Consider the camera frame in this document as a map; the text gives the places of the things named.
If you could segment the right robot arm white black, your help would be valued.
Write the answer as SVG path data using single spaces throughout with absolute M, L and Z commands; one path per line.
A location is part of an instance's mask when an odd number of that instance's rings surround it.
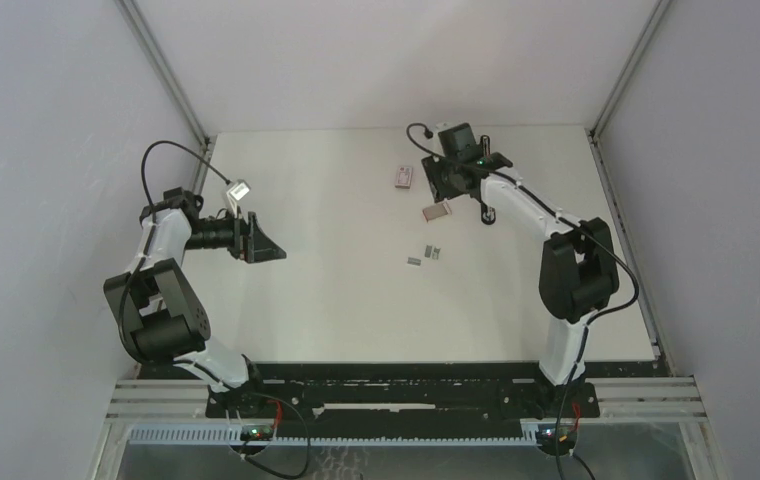
M 574 400 L 570 384 L 585 371 L 591 325 L 638 300 L 610 303 L 620 288 L 619 274 L 629 268 L 615 252 L 608 223 L 577 217 L 537 193 L 506 156 L 490 150 L 489 138 L 476 137 L 467 123 L 412 123 L 406 128 L 409 139 L 415 130 L 436 146 L 412 141 L 425 154 L 421 164 L 435 202 L 468 196 L 480 204 L 482 222 L 490 224 L 502 213 L 540 240 L 538 292 L 551 324 L 538 361 L 546 381 L 534 388 L 534 402 L 545 415 L 561 415 Z

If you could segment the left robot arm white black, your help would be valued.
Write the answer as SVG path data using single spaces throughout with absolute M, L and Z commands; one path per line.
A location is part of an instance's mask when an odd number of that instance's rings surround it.
M 252 380 L 253 366 L 213 336 L 202 301 L 182 265 L 189 250 L 227 251 L 257 264 L 287 253 L 261 229 L 255 213 L 200 215 L 203 199 L 175 188 L 143 208 L 143 236 L 128 268 L 107 279 L 103 292 L 127 354 L 141 365 L 179 367 L 206 381 L 246 417 L 267 407 L 267 388 Z

